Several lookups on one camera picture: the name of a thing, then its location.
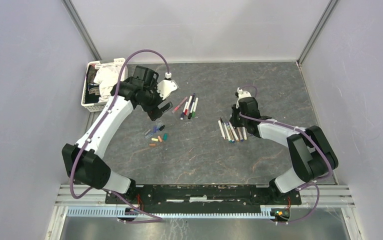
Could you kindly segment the white pen with blue ends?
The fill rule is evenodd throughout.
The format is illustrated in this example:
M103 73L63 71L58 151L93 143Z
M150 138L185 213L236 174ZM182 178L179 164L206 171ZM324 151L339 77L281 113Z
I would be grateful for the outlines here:
M188 109L188 104L189 104L189 102L186 101L185 104L184 104L184 108L183 108L183 110L182 110L182 112L181 112L181 115L180 115L180 120L183 120L183 119L184 119L185 113L186 113L186 111L187 111L187 109Z

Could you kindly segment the white pen with brown cap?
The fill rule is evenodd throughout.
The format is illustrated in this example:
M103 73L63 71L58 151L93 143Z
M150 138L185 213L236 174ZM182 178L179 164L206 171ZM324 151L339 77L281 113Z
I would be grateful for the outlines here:
M223 138L224 140L226 140L226 135L225 135L225 132L224 132L224 127L223 127L222 121L219 119L219 120L217 121L217 123L218 123L218 127L219 127L219 129L220 129L222 138Z

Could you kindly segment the red capped white pen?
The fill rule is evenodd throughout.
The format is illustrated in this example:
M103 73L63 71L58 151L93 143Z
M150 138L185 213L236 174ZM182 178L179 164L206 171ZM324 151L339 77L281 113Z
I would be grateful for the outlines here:
M189 97L189 100L188 100L188 109L189 109L189 107L190 107L190 104L191 104L192 100L193 100L193 95L191 95L191 96Z

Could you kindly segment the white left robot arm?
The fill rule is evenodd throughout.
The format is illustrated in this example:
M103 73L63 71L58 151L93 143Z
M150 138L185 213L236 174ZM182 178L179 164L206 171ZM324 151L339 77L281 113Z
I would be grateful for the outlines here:
M172 108L168 102L159 107L178 89L170 72L158 81L159 74L147 67L136 66L132 76L114 85L108 102L90 129L75 143L62 148L62 158L69 177L98 190L117 192L125 204L137 197L136 182L114 172L103 160L106 149L124 120L140 106L151 121Z

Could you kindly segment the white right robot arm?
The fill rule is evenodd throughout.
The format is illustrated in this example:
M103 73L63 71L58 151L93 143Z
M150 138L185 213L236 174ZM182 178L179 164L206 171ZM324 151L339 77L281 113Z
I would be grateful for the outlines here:
M243 127L247 133L276 142L289 151L292 167L270 183L268 198L272 203L283 203L290 191L328 178L339 166L337 156L319 126L292 126L261 115L254 97L239 99L231 109L230 123L234 127Z

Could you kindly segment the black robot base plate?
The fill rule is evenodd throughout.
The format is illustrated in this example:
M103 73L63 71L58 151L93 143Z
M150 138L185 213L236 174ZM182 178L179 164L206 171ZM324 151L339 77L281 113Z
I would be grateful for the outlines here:
M144 184L123 197L151 214L247 214L302 203L296 190L281 193L256 184Z

